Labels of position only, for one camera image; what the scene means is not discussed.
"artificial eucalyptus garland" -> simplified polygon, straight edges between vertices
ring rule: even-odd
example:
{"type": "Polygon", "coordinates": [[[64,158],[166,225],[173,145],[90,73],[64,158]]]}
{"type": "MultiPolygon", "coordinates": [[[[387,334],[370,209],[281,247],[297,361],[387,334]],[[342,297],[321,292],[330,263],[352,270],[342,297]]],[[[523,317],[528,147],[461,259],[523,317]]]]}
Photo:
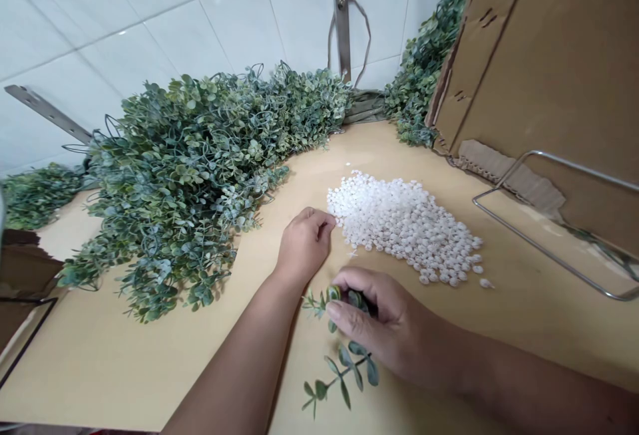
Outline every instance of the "artificial eucalyptus garland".
{"type": "Polygon", "coordinates": [[[298,74],[285,63],[270,80],[253,68],[173,80],[122,102],[116,134],[96,133],[90,174],[101,181],[89,207],[101,233],[65,261],[60,285],[97,289],[109,267],[131,260],[121,279],[130,311],[147,323],[184,305],[214,300],[230,274],[234,236],[288,173],[292,154],[325,144],[349,106],[349,88],[329,70],[298,74]]]}
{"type": "Polygon", "coordinates": [[[435,92],[446,55],[450,51],[466,0],[441,0],[437,10],[409,39],[401,60],[401,70],[386,85],[385,113],[396,122],[399,139],[410,146],[432,148],[437,137],[426,127],[424,117],[435,92]]]}
{"type": "MultiPolygon", "coordinates": [[[[319,301],[315,300],[313,298],[313,291],[309,289],[308,294],[302,297],[302,309],[312,311],[315,317],[321,319],[322,315],[326,312],[326,304],[333,300],[341,300],[342,294],[338,285],[329,285],[326,289],[326,298],[324,298],[323,292],[319,295],[319,301]]],[[[345,301],[368,315],[371,314],[371,309],[375,309],[375,307],[369,307],[363,293],[359,291],[349,290],[346,294],[345,301]]],[[[330,333],[334,333],[337,330],[337,325],[335,325],[335,323],[331,320],[328,321],[328,330],[330,333]]],[[[379,384],[379,372],[377,370],[377,365],[373,362],[373,359],[371,359],[371,353],[362,345],[355,341],[350,341],[348,342],[348,349],[346,349],[346,347],[340,343],[337,347],[337,357],[339,359],[339,363],[345,367],[345,370],[340,371],[333,359],[327,355],[324,356],[324,360],[328,364],[328,368],[330,368],[332,373],[335,374],[333,380],[328,383],[316,380],[314,385],[315,390],[313,390],[309,382],[304,382],[304,392],[306,392],[310,399],[302,406],[302,410],[305,410],[313,404],[313,419],[315,419],[318,402],[328,398],[328,390],[337,382],[339,382],[339,389],[341,391],[341,396],[344,399],[344,403],[349,410],[351,409],[351,397],[348,394],[348,388],[346,387],[344,376],[349,372],[352,372],[357,388],[360,392],[363,392],[364,383],[359,371],[359,366],[363,363],[366,364],[366,378],[368,379],[368,383],[371,386],[377,386],[379,384]],[[353,355],[360,356],[361,359],[357,362],[353,362],[349,352],[353,355]]]]}
{"type": "Polygon", "coordinates": [[[83,172],[51,162],[2,180],[7,229],[36,230],[53,221],[56,211],[80,190],[83,172]]]}

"plant stem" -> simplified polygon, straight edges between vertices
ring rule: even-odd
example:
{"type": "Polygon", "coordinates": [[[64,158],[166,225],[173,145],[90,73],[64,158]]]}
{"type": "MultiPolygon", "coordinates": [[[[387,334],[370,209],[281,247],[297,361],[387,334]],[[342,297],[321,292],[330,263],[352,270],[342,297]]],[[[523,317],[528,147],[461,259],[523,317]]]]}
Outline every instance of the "plant stem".
{"type": "MultiPolygon", "coordinates": [[[[363,359],[361,359],[361,360],[359,360],[359,361],[357,361],[357,362],[355,362],[355,365],[354,365],[354,366],[358,366],[358,365],[360,365],[360,364],[364,363],[364,362],[365,362],[365,361],[366,361],[366,360],[367,360],[367,359],[368,359],[371,355],[372,355],[372,354],[371,354],[370,352],[368,352],[368,356],[367,356],[367,357],[364,357],[363,359]]],[[[338,380],[338,379],[342,379],[342,378],[344,377],[344,375],[346,375],[348,372],[350,372],[350,371],[351,371],[351,368],[353,368],[353,365],[351,365],[350,367],[346,367],[346,370],[344,370],[343,372],[340,372],[340,374],[339,374],[337,377],[335,377],[333,380],[331,380],[331,382],[330,382],[328,385],[326,385],[326,389],[328,390],[328,388],[329,388],[332,384],[334,384],[335,382],[337,382],[337,380],[338,380]]]]}

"fingernail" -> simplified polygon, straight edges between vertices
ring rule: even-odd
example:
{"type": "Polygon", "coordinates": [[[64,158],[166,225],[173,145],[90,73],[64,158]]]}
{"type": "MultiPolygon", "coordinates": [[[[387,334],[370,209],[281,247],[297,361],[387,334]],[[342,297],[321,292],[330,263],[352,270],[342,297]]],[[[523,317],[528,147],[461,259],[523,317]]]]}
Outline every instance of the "fingernail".
{"type": "Polygon", "coordinates": [[[339,320],[341,317],[341,305],[340,301],[332,301],[326,305],[326,311],[328,312],[328,316],[333,320],[339,320]]]}

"metal bracket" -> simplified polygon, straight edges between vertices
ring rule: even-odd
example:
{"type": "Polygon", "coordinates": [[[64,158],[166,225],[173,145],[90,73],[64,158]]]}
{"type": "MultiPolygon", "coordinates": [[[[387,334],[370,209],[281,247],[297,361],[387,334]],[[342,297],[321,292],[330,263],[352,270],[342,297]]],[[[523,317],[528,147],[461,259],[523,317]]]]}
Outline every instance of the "metal bracket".
{"type": "Polygon", "coordinates": [[[593,281],[589,277],[587,277],[584,274],[582,274],[580,271],[575,269],[569,263],[567,263],[567,262],[563,261],[562,259],[560,259],[559,257],[557,257],[555,254],[550,252],[548,249],[546,249],[545,247],[539,245],[537,242],[532,240],[530,237],[528,237],[527,235],[523,234],[518,229],[513,227],[511,224],[506,222],[504,219],[499,217],[497,214],[495,214],[494,212],[492,212],[491,210],[487,209],[485,206],[482,206],[479,203],[479,199],[481,199],[482,197],[487,196],[487,195],[489,195],[489,194],[501,189],[501,187],[506,182],[506,179],[508,179],[508,177],[510,177],[517,170],[517,168],[519,166],[521,166],[521,164],[523,164],[524,160],[527,157],[529,157],[529,156],[541,156],[543,158],[550,159],[550,160],[553,160],[553,161],[558,162],[560,164],[563,164],[564,166],[568,166],[568,167],[570,167],[572,169],[575,169],[575,170],[578,170],[578,171],[581,171],[581,172],[585,172],[586,174],[590,174],[591,176],[603,179],[603,180],[605,180],[607,182],[610,182],[611,184],[616,184],[617,186],[622,186],[622,187],[624,187],[626,189],[629,189],[629,190],[632,190],[632,191],[635,191],[635,192],[639,192],[639,186],[637,186],[636,184],[633,184],[631,182],[627,182],[627,181],[624,181],[624,180],[621,180],[621,179],[614,178],[612,176],[609,176],[608,174],[604,174],[602,172],[587,168],[586,166],[581,166],[580,164],[575,164],[574,162],[571,162],[571,161],[566,160],[566,159],[562,159],[562,158],[560,158],[558,156],[554,156],[553,154],[548,154],[547,152],[543,152],[543,151],[539,151],[539,150],[531,150],[531,151],[528,151],[528,152],[522,154],[522,156],[519,159],[517,159],[517,161],[515,161],[515,163],[510,167],[510,169],[508,169],[506,171],[506,174],[504,174],[502,176],[502,178],[497,182],[497,185],[493,189],[490,189],[489,191],[486,191],[483,194],[479,194],[478,196],[474,197],[473,198],[473,203],[478,208],[482,209],[486,214],[490,215],[493,219],[495,219],[498,222],[500,222],[501,224],[505,225],[507,228],[509,228],[511,231],[515,232],[519,237],[524,239],[526,242],[531,244],[533,247],[535,247],[539,251],[543,252],[545,255],[547,255],[552,260],[554,260],[559,265],[561,265],[564,269],[566,269],[567,271],[571,272],[573,275],[576,275],[581,280],[583,280],[585,283],[587,283],[589,286],[593,287],[595,290],[597,290],[598,292],[602,293],[606,297],[609,297],[609,298],[611,298],[613,300],[621,301],[621,302],[631,301],[631,300],[634,300],[637,297],[639,297],[639,286],[637,286],[634,289],[631,289],[631,290],[629,290],[627,292],[619,294],[619,295],[615,295],[613,293],[608,292],[601,285],[597,284],[597,282],[593,281]]]}
{"type": "Polygon", "coordinates": [[[11,96],[15,97],[18,101],[22,102],[25,106],[33,109],[40,114],[46,120],[52,122],[67,134],[75,137],[83,144],[89,145],[91,142],[91,133],[85,130],[80,124],[77,124],[73,119],[69,118],[64,112],[60,111],[53,104],[48,102],[43,97],[40,97],[36,92],[33,92],[24,86],[6,86],[7,91],[11,96]]]}
{"type": "Polygon", "coordinates": [[[351,80],[351,36],[348,26],[348,0],[335,0],[335,28],[339,73],[344,77],[344,82],[349,82],[351,80]]]}

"hand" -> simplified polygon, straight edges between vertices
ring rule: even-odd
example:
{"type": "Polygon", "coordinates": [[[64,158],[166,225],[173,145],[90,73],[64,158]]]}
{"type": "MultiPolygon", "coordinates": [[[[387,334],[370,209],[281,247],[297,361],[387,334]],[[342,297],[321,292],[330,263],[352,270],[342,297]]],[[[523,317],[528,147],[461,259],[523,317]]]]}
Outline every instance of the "hand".
{"type": "Polygon", "coordinates": [[[334,301],[326,309],[337,327],[401,378],[424,388],[461,392],[471,353],[466,331],[436,316],[388,274],[344,267],[333,281],[342,293],[362,291],[377,319],[334,301]]]}
{"type": "Polygon", "coordinates": [[[335,218],[308,207],[286,227],[274,274],[300,281],[304,285],[320,269],[329,252],[335,218]]]}

